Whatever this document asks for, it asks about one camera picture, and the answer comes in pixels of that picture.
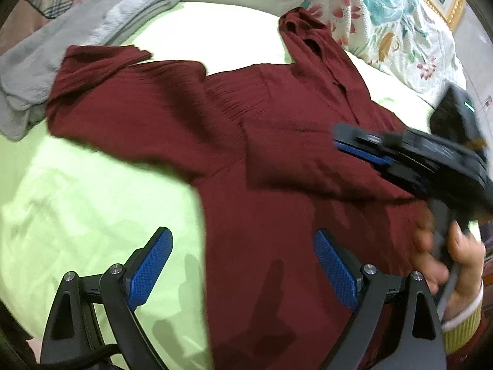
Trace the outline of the striped sleeve cuff forearm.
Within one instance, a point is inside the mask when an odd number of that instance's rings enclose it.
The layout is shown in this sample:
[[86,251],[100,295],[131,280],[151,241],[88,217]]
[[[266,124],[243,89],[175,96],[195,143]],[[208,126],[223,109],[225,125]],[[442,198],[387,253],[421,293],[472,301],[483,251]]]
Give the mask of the striped sleeve cuff forearm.
[[442,324],[448,369],[461,369],[476,356],[492,335],[492,320],[483,310],[484,283],[475,299],[460,314]]

